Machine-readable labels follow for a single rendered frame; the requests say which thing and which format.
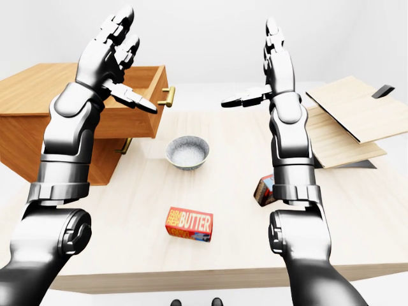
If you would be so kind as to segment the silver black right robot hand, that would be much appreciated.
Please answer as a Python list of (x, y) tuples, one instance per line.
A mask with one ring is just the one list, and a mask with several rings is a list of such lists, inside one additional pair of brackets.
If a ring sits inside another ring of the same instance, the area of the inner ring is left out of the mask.
[(260, 104), (282, 92), (295, 89), (295, 76), (289, 52), (284, 48), (284, 35), (274, 18), (266, 21), (266, 39), (263, 49), (265, 85), (235, 94), (221, 102), (223, 108), (249, 107)]

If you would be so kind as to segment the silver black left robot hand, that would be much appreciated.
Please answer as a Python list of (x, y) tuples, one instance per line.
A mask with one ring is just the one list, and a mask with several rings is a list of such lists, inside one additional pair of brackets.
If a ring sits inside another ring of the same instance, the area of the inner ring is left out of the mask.
[(75, 81), (95, 91), (103, 101), (112, 96), (127, 107), (156, 114), (153, 103), (123, 84), (125, 70), (133, 64), (140, 46), (137, 35), (126, 37), (134, 17), (133, 7), (126, 5), (103, 22), (100, 33), (80, 56)]

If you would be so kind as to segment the open wooden drawer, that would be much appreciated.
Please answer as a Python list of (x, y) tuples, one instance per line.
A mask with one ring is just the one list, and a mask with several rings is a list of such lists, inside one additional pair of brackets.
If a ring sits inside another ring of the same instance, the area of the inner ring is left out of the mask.
[(168, 86), (165, 66), (132, 66), (125, 72), (124, 85), (131, 87), (135, 93), (155, 104), (157, 113), (147, 113), (138, 108), (131, 109), (113, 98), (108, 98), (94, 136), (96, 138), (154, 138), (164, 109), (164, 106), (158, 105), (158, 102), (167, 98), (167, 93), (163, 92), (163, 89)]

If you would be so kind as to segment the wooden cabinet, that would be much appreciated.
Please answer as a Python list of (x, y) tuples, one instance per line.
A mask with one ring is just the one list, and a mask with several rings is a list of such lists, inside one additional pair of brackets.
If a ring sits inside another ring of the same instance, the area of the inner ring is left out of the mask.
[(37, 179), (49, 104), (75, 79), (74, 63), (37, 64), (0, 81), (0, 161)]

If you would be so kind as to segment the closed wooden drawer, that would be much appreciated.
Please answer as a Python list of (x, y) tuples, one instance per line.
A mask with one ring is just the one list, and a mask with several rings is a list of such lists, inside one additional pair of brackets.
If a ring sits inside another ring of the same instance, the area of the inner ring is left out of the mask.
[(89, 168), (88, 181), (92, 186), (107, 185), (115, 171), (122, 154), (125, 138), (95, 139), (92, 150), (92, 161)]

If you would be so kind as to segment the pale wooden board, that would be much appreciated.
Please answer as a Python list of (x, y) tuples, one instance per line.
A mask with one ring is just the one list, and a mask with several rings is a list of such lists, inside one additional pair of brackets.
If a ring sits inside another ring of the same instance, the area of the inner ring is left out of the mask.
[(391, 96), (375, 99), (374, 92), (348, 76), (307, 94), (359, 143), (408, 133), (408, 106)]
[(312, 150), (323, 168), (333, 168), (385, 155), (374, 142), (358, 143), (323, 109), (308, 109), (307, 132)]

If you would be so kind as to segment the black flat strip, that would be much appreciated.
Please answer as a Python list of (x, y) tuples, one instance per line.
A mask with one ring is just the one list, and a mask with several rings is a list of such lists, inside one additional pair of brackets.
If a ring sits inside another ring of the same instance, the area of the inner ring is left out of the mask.
[(378, 89), (377, 91), (375, 91), (372, 95), (372, 97), (374, 99), (379, 99), (379, 98), (383, 98), (385, 96), (387, 96), (389, 93), (391, 93), (392, 91), (394, 91), (395, 88), (394, 86), (391, 85), (383, 85), (380, 89)]

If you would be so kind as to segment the brown printed food box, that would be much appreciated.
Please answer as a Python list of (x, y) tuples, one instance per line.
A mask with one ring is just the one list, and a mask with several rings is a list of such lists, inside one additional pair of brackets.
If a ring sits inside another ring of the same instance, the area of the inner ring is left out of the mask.
[(261, 207), (264, 207), (270, 203), (277, 201), (273, 195), (274, 176), (273, 174), (262, 177), (256, 190), (254, 192), (254, 198)]

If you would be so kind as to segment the grey speckled bowl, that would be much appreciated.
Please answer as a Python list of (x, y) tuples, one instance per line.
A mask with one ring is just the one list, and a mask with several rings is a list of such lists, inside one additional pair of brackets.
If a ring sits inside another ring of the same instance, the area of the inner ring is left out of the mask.
[(197, 136), (181, 136), (172, 140), (166, 148), (166, 158), (176, 168), (195, 170), (207, 159), (208, 143)]

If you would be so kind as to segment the red butter box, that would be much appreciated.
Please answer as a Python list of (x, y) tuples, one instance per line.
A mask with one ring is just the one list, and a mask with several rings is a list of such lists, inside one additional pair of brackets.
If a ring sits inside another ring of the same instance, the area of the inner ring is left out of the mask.
[(165, 227), (172, 236), (209, 242), (212, 238), (213, 218), (210, 213), (171, 207)]

